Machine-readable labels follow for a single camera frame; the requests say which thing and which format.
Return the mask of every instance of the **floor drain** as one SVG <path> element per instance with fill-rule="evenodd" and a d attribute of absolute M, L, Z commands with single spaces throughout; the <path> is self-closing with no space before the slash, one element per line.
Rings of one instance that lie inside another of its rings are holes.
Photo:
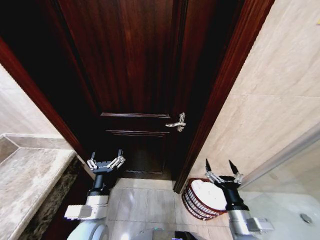
<path fill-rule="evenodd" d="M 307 214 L 301 213 L 300 217 L 303 221 L 305 221 L 307 224 L 312 224 L 312 219 Z"/>

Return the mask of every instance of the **laundry basket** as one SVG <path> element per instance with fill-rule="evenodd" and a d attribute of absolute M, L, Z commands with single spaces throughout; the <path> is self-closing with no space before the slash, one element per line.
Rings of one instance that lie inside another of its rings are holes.
<path fill-rule="evenodd" d="M 208 179 L 202 179 L 202 178 L 190 178 L 188 180 L 186 188 L 183 191 L 183 194 L 181 195 L 182 202 L 185 208 L 188 210 L 188 212 L 191 215 L 193 215 L 195 218 L 204 220 L 204 221 L 214 219 L 219 215 L 226 213 L 225 210 L 218 210 L 218 209 L 214 209 L 212 207 L 207 206 L 199 199 L 199 197 L 195 194 L 192 188 L 192 182 L 195 180 L 210 182 Z"/>

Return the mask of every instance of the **countertop edge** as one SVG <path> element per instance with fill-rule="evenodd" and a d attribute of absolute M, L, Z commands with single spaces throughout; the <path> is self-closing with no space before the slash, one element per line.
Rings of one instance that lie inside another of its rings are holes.
<path fill-rule="evenodd" d="M 71 153 L 68 155 L 67 160 L 65 164 L 58 170 L 57 174 L 53 177 L 52 181 L 50 182 L 50 185 L 47 187 L 46 191 L 43 192 L 35 204 L 33 204 L 27 214 L 24 216 L 24 218 L 20 221 L 18 226 L 15 228 L 15 230 L 12 232 L 11 236 L 8 238 L 9 240 L 16 240 L 20 237 L 24 229 L 27 227 L 28 223 L 32 219 L 32 217 L 36 214 L 37 210 L 40 208 L 46 197 L 49 195 L 51 190 L 54 188 L 64 171 L 69 166 L 72 159 L 75 157 L 76 152 L 74 150 L 70 150 Z"/>

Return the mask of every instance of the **silver door handle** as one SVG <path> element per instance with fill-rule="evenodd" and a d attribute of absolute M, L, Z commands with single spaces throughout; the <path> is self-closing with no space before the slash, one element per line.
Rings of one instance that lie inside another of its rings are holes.
<path fill-rule="evenodd" d="M 174 128 L 174 127 L 177 127 L 177 130 L 178 132 L 182 132 L 182 130 L 185 128 L 184 126 L 187 125 L 185 123 L 185 116 L 186 114 L 183 112 L 183 113 L 180 113 L 180 119 L 178 122 L 175 122 L 175 123 L 166 123 L 165 126 L 168 127 L 168 128 Z"/>
<path fill-rule="evenodd" d="M 176 126 L 185 126 L 185 122 L 175 122 L 175 123 L 166 123 L 165 126 L 169 128 L 174 128 Z"/>

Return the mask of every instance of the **dark marble panel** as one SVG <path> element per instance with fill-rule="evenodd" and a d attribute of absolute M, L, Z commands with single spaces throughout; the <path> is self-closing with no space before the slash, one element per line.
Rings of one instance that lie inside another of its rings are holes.
<path fill-rule="evenodd" d="M 47 230 L 53 217 L 55 216 L 63 199 L 74 183 L 81 168 L 81 162 L 77 159 L 77 157 L 74 157 L 59 181 L 53 187 L 52 191 L 44 200 L 41 207 L 38 209 L 27 227 L 24 229 L 23 233 L 20 235 L 20 240 L 41 239 L 43 233 Z"/>

